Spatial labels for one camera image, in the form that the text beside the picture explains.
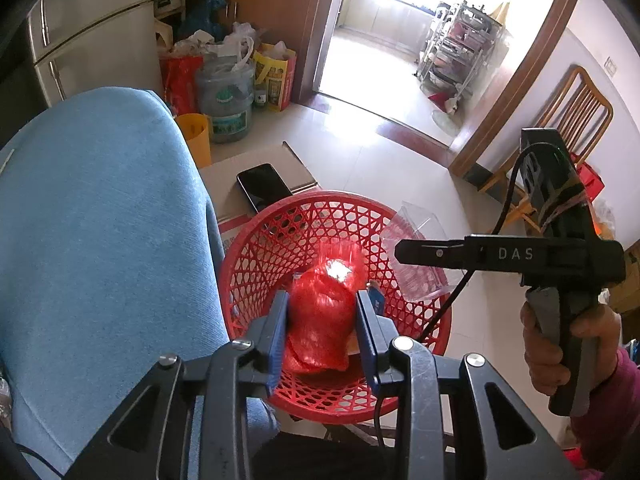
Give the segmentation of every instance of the refrigerator handle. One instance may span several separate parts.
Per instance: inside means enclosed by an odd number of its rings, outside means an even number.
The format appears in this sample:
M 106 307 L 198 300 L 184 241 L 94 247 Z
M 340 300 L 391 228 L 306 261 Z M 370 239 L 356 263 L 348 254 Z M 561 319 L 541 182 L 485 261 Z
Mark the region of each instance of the refrigerator handle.
M 44 7 L 44 0 L 40 0 L 40 27 L 42 29 L 42 45 L 48 47 L 49 40 L 49 26 L 47 25 L 47 15 Z
M 56 87 L 58 88 L 58 93 L 60 94 L 60 99 L 65 100 L 65 90 L 62 88 L 62 81 L 60 81 L 60 72 L 58 72 L 58 67 L 56 66 L 56 61 L 49 61 L 49 72 L 51 72 L 51 76 L 53 81 L 56 82 Z

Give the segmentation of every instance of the hand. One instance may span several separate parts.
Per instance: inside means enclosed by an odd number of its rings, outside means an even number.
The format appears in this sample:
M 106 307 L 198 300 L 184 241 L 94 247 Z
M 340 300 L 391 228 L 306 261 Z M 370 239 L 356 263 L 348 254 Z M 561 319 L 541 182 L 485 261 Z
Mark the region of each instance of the hand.
M 558 386 L 567 384 L 571 373 L 562 366 L 562 350 L 545 338 L 536 326 L 536 315 L 528 303 L 522 306 L 520 319 L 524 325 L 524 360 L 529 365 L 533 387 L 541 394 L 552 396 Z M 620 344 L 620 316 L 608 306 L 599 305 L 578 317 L 571 325 L 576 337 L 597 337 L 598 356 L 594 374 L 595 388 L 611 377 L 618 366 Z

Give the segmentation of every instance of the black phone screen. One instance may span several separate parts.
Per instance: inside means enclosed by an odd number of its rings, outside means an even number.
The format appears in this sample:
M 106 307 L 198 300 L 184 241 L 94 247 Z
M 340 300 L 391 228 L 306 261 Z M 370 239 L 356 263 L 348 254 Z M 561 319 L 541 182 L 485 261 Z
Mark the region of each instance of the black phone screen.
M 258 213 L 278 200 L 292 195 L 271 164 L 261 164 L 238 173 L 238 184 Z

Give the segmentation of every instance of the purple sleeve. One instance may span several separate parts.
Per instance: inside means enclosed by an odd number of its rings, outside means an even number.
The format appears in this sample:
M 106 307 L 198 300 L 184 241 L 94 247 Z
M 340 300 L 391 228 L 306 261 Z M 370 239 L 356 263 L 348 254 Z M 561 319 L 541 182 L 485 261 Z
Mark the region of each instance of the purple sleeve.
M 640 421 L 640 371 L 623 350 L 613 375 L 591 393 L 589 411 L 572 417 L 571 425 L 588 467 L 604 471 Z M 597 471 L 583 472 L 596 480 Z

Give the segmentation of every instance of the red plastic basket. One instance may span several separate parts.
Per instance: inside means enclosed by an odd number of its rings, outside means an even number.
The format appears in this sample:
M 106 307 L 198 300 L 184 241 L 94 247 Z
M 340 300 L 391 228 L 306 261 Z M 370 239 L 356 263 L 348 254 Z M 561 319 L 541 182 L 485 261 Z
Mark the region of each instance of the red plastic basket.
M 332 238 L 361 244 L 369 279 L 380 283 L 386 297 L 385 316 L 401 335 L 418 337 L 447 296 L 428 304 L 402 298 L 380 245 L 380 232 L 395 214 L 359 195 L 315 190 L 281 200 L 256 215 L 229 248 L 218 283 L 229 337 L 241 336 L 253 319 L 267 314 L 275 292 L 290 284 L 293 273 L 311 266 L 319 241 Z M 450 328 L 447 312 L 426 342 L 434 354 L 444 354 Z M 373 418 L 376 397 L 366 384 L 360 357 L 352 356 L 346 372 L 296 376 L 283 371 L 269 402 L 307 420 L 356 424 Z M 382 413 L 397 405 L 397 399 L 386 399 Z

